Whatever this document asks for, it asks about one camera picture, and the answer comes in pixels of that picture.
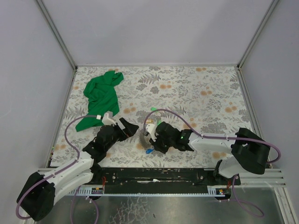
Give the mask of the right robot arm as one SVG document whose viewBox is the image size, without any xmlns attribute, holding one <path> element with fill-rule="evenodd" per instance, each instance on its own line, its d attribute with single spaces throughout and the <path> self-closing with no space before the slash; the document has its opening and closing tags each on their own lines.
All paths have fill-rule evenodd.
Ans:
<svg viewBox="0 0 299 224">
<path fill-rule="evenodd" d="M 171 147 L 181 152 L 206 150 L 228 154 L 229 158 L 219 160 L 215 168 L 215 172 L 225 178 L 246 172 L 265 173 L 270 146 L 247 128 L 240 128 L 235 134 L 196 134 L 193 130 L 180 131 L 162 122 L 147 124 L 145 130 L 150 135 L 150 144 L 163 154 Z"/>
</svg>

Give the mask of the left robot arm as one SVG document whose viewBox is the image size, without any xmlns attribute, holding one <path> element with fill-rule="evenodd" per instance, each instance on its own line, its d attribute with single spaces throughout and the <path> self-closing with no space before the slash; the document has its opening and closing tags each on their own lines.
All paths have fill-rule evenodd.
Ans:
<svg viewBox="0 0 299 224">
<path fill-rule="evenodd" d="M 50 172 L 35 172 L 29 176 L 16 200 L 16 215 L 19 219 L 25 219 L 19 214 L 22 208 L 28 214 L 27 218 L 40 221 L 49 214 L 55 203 L 72 190 L 86 183 L 104 183 L 99 162 L 116 142 L 134 136 L 139 126 L 124 118 L 119 119 L 124 128 L 113 120 L 102 121 L 104 125 L 96 137 L 81 152 L 77 152 L 75 159 Z"/>
</svg>

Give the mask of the blue key tag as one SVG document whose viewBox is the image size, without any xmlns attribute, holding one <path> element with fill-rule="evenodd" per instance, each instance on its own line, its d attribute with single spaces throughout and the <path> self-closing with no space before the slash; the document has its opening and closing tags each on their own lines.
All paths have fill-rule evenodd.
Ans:
<svg viewBox="0 0 299 224">
<path fill-rule="evenodd" d="M 146 150 L 146 154 L 150 154 L 150 153 L 152 153 L 153 151 L 154 151 L 153 148 L 149 148 L 149 149 Z"/>
</svg>

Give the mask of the green cloth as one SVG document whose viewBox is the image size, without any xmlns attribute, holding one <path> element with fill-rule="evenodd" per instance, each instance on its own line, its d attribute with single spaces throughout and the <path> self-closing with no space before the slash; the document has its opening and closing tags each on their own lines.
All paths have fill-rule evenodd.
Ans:
<svg viewBox="0 0 299 224">
<path fill-rule="evenodd" d="M 106 112 L 116 115 L 119 109 L 118 97 L 115 86 L 124 79 L 121 72 L 107 71 L 104 75 L 92 78 L 84 89 L 84 96 L 88 98 L 88 117 L 83 118 L 77 125 L 76 131 L 80 132 L 91 127 L 103 126 L 101 120 L 91 118 L 91 115 L 103 116 Z"/>
</svg>

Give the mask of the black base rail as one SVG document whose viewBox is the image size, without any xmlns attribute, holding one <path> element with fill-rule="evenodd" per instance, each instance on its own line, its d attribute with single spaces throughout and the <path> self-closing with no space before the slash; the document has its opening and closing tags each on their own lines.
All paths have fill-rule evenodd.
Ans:
<svg viewBox="0 0 299 224">
<path fill-rule="evenodd" d="M 205 168 L 99 168 L 87 183 L 104 186 L 105 194 L 166 195 L 206 194 L 208 187 L 240 185 L 237 177 L 226 178 Z"/>
</svg>

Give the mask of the floral table mat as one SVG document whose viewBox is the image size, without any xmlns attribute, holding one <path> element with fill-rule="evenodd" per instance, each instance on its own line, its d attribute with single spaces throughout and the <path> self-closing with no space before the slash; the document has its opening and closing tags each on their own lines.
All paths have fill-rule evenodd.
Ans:
<svg viewBox="0 0 299 224">
<path fill-rule="evenodd" d="M 76 157 L 74 147 L 83 149 L 97 134 L 98 127 L 77 132 L 77 118 L 87 114 L 88 99 L 83 91 L 94 77 L 108 67 L 80 67 L 65 108 L 61 128 L 48 167 L 54 168 Z M 120 111 L 138 126 L 146 116 L 165 121 L 177 129 L 194 128 L 202 133 L 236 133 L 252 128 L 243 99 L 239 76 L 230 67 L 117 67 L 124 79 L 115 87 Z M 116 143 L 100 162 L 103 167 L 213 168 L 226 153 L 211 151 L 180 152 L 170 148 L 162 154 L 146 154 L 139 134 Z"/>
</svg>

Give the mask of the aluminium frame rail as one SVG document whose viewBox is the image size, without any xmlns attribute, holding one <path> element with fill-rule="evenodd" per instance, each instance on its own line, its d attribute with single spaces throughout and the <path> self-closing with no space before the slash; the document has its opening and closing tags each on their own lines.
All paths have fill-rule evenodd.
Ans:
<svg viewBox="0 0 299 224">
<path fill-rule="evenodd" d="M 88 168 L 84 171 L 80 171 L 78 168 L 68 168 L 61 173 L 58 173 L 56 170 L 49 170 L 48 172 L 33 173 L 35 182 L 49 177 L 48 182 L 56 182 L 56 185 L 64 186 L 66 184 L 72 183 L 72 189 L 83 184 L 88 185 L 87 183 L 94 177 L 93 170 L 97 170 L 101 167 Z M 285 181 L 282 177 L 282 173 L 277 169 L 266 169 L 265 173 L 262 175 L 256 175 L 252 173 L 241 173 L 238 174 L 241 184 L 240 185 L 253 185 L 261 186 L 264 184 L 269 185 L 278 185 L 284 186 Z"/>
</svg>

